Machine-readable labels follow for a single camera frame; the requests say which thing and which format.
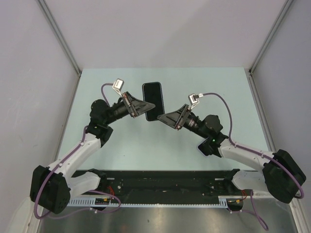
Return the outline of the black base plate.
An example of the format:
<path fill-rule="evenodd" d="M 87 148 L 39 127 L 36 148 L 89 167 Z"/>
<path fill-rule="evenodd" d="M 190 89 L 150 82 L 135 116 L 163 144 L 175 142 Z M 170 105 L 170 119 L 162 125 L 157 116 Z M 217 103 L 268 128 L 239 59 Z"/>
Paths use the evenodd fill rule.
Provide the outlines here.
<path fill-rule="evenodd" d="M 99 190 L 121 201 L 130 199 L 170 200 L 208 197 L 245 199 L 250 190 L 236 188 L 232 171 L 112 171 L 105 170 L 106 186 Z"/>

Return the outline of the black phone case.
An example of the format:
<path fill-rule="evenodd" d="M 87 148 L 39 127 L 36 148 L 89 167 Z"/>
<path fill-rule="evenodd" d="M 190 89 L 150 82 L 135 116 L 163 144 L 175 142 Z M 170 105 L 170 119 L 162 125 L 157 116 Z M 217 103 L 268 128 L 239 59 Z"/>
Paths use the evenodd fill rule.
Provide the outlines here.
<path fill-rule="evenodd" d="M 159 115 L 165 114 L 162 86 L 160 82 L 144 83 L 142 85 L 143 100 L 155 105 L 155 108 L 145 113 L 147 121 L 157 121 Z"/>

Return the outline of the phone in lilac case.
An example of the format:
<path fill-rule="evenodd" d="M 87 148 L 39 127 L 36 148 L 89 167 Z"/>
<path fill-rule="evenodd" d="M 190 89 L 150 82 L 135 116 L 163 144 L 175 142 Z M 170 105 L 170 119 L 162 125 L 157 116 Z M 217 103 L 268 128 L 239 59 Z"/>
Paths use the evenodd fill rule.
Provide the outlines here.
<path fill-rule="evenodd" d="M 209 156 L 209 139 L 206 138 L 197 148 L 204 156 Z"/>

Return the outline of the right aluminium frame post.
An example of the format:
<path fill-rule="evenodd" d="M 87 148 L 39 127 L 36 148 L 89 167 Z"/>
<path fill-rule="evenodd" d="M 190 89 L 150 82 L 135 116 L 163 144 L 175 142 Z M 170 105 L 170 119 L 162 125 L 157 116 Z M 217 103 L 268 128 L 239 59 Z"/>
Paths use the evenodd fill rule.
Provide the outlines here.
<path fill-rule="evenodd" d="M 290 11 L 292 5 L 295 3 L 295 0 L 286 0 L 283 4 L 280 12 L 278 13 L 275 21 L 272 24 L 262 46 L 260 47 L 252 65 L 248 69 L 250 75 L 253 75 L 254 71 L 256 70 L 257 66 L 259 65 L 261 59 L 263 58 L 264 54 L 266 53 L 268 47 L 272 43 L 273 38 L 275 37 L 276 33 L 280 29 L 282 22 L 285 20 L 288 12 Z"/>

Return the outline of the aluminium frame post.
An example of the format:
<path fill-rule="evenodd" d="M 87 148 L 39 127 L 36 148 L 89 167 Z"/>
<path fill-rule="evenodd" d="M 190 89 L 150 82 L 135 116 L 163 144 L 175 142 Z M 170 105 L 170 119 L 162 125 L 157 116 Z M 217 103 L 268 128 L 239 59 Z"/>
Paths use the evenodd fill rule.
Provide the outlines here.
<path fill-rule="evenodd" d="M 82 70 L 79 68 L 79 65 L 74 58 L 74 55 L 55 19 L 53 16 L 52 11 L 50 10 L 47 2 L 45 0 L 36 0 L 36 3 L 38 4 L 42 14 L 44 15 L 48 25 L 50 26 L 56 40 L 58 41 L 61 49 L 63 50 L 65 56 L 67 57 L 69 63 L 71 64 L 72 68 L 74 69 L 75 73 L 78 75 L 78 77 L 81 77 Z"/>
<path fill-rule="evenodd" d="M 286 0 L 283 4 L 280 12 L 278 13 L 275 21 L 272 24 L 262 46 L 260 47 L 252 65 L 248 69 L 250 75 L 253 75 L 254 71 L 256 70 L 257 66 L 259 65 L 261 59 L 263 58 L 264 54 L 266 53 L 268 47 L 272 43 L 273 38 L 275 37 L 276 33 L 280 29 L 282 22 L 285 20 L 288 12 L 290 11 L 292 5 L 295 3 L 295 0 Z"/>

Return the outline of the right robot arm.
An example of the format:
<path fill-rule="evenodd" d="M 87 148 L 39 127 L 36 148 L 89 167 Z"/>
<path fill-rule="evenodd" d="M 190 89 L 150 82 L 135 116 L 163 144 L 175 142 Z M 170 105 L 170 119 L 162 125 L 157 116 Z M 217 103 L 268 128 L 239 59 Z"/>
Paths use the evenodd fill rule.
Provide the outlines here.
<path fill-rule="evenodd" d="M 186 128 L 202 137 L 204 140 L 198 149 L 204 156 L 215 155 L 231 159 L 259 173 L 259 177 L 255 178 L 248 172 L 236 170 L 224 182 L 224 189 L 228 194 L 235 195 L 241 189 L 260 190 L 270 193 L 283 203 L 290 203 L 298 197 L 297 193 L 302 192 L 300 188 L 306 181 L 306 175 L 287 151 L 262 151 L 234 142 L 221 132 L 223 127 L 217 115 L 208 115 L 200 120 L 185 104 L 180 109 L 157 118 L 175 130 Z"/>

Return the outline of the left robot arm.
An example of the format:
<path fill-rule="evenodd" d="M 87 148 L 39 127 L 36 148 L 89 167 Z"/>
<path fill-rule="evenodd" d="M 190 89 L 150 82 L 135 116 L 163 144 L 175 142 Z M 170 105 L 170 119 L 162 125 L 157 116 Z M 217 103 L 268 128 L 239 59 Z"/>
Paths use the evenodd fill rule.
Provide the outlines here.
<path fill-rule="evenodd" d="M 92 103 L 90 122 L 83 129 L 82 139 L 60 159 L 47 167 L 38 166 L 32 175 L 30 199 L 34 202 L 34 214 L 38 206 L 49 213 L 61 213 L 69 201 L 86 192 L 102 194 L 107 190 L 107 175 L 97 169 L 90 169 L 74 177 L 76 170 L 110 139 L 113 129 L 110 124 L 125 117 L 136 118 L 155 108 L 153 103 L 138 100 L 129 92 L 121 94 L 118 102 L 109 106 L 105 100 Z"/>

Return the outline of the left aluminium frame post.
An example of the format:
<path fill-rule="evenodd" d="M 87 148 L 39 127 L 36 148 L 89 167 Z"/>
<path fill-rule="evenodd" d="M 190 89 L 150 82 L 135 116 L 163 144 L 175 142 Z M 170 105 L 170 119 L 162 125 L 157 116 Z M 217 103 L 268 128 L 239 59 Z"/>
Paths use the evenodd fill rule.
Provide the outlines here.
<path fill-rule="evenodd" d="M 58 41 L 61 49 L 63 50 L 65 56 L 67 57 L 69 63 L 71 64 L 72 68 L 74 69 L 75 73 L 78 75 L 78 77 L 81 77 L 82 70 L 79 68 L 79 65 L 74 58 L 74 55 L 55 19 L 53 16 L 52 11 L 50 10 L 47 2 L 45 0 L 36 0 L 36 3 L 38 4 L 42 14 L 44 15 L 48 25 L 50 26 L 56 40 Z"/>

